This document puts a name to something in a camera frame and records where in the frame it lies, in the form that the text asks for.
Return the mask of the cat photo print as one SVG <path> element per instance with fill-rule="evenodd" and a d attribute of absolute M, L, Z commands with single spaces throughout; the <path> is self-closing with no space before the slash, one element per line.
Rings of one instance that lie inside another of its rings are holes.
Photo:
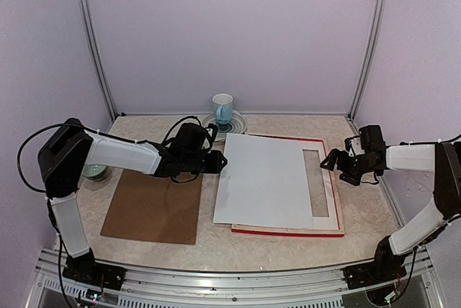
<path fill-rule="evenodd" d="M 303 145 L 229 134 L 213 222 L 288 229 L 313 227 Z"/>

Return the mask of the white mat board passe-partout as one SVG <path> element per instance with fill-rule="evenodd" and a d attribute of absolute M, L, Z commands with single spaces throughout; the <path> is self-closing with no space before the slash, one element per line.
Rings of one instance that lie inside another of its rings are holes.
<path fill-rule="evenodd" d="M 331 172 L 320 167 L 326 158 L 325 142 L 321 139 L 301 140 L 308 180 L 313 229 L 320 234 L 337 233 L 341 227 L 336 211 Z"/>

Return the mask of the red wooden picture frame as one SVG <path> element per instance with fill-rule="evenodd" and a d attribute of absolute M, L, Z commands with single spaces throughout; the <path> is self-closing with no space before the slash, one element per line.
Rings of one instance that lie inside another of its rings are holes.
<path fill-rule="evenodd" d="M 276 136 L 276 135 L 265 135 L 265 138 L 272 138 L 278 140 L 290 140 L 290 141 L 298 141 L 301 143 L 303 139 L 320 139 L 320 138 L 302 138 L 302 137 L 284 137 L 284 136 Z M 321 139 L 325 142 L 325 149 L 326 149 L 326 156 L 328 150 L 328 143 L 326 140 Z M 340 238 L 343 237 L 345 234 L 344 231 L 344 221 L 343 215 L 341 211 L 341 204 L 339 199 L 339 193 L 336 185 L 335 176 L 331 172 L 331 177 L 333 179 L 334 185 L 334 195 L 336 201 L 336 211 L 340 222 L 341 229 L 337 233 L 327 233 L 327 234 L 320 234 L 317 233 L 313 228 L 311 229 L 289 229 L 289 228 L 274 228 L 274 227 L 257 227 L 257 226 L 249 226 L 249 225 L 232 225 L 231 231 L 234 233 L 239 234 L 247 234 L 247 235 L 266 235 L 266 236 L 280 236 L 280 237 L 329 237 L 329 238 Z"/>

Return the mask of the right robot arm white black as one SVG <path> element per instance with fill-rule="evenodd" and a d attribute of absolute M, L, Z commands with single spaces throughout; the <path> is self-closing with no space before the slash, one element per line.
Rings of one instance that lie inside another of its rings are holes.
<path fill-rule="evenodd" d="M 350 288 L 378 284 L 405 276 L 405 259 L 418 247 L 435 239 L 460 216 L 460 143 L 403 143 L 386 145 L 384 140 L 362 140 L 361 151 L 352 144 L 345 150 L 333 149 L 320 167 L 340 171 L 340 179 L 362 184 L 362 177 L 390 171 L 389 185 L 407 194 L 423 191 L 425 201 L 400 229 L 384 237 L 368 263 L 344 268 Z"/>

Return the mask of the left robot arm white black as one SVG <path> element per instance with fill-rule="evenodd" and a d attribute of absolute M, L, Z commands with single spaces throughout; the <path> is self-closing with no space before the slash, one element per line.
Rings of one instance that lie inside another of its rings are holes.
<path fill-rule="evenodd" d="M 121 168 L 173 182 L 182 173 L 194 177 L 219 174 L 228 160 L 212 145 L 214 124 L 203 127 L 196 117 L 176 123 L 179 131 L 162 142 L 129 140 L 90 130 L 76 118 L 58 125 L 38 153 L 50 221 L 68 254 L 67 268 L 87 283 L 101 275 L 81 221 L 76 194 L 88 168 Z"/>

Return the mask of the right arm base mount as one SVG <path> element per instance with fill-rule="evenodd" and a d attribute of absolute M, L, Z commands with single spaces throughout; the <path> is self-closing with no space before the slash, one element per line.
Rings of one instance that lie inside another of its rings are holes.
<path fill-rule="evenodd" d="M 375 252 L 372 261 L 343 269 L 348 289 L 358 289 L 393 281 L 404 277 L 407 272 L 404 261 L 407 255 L 394 255 L 391 250 Z"/>

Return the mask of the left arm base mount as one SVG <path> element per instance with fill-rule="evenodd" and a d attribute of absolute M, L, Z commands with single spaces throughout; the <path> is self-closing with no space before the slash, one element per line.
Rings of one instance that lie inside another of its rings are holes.
<path fill-rule="evenodd" d="M 105 263 L 95 263 L 88 272 L 77 271 L 70 265 L 63 269 L 63 277 L 79 283 L 97 286 L 101 289 L 120 291 L 125 278 L 126 269 Z"/>

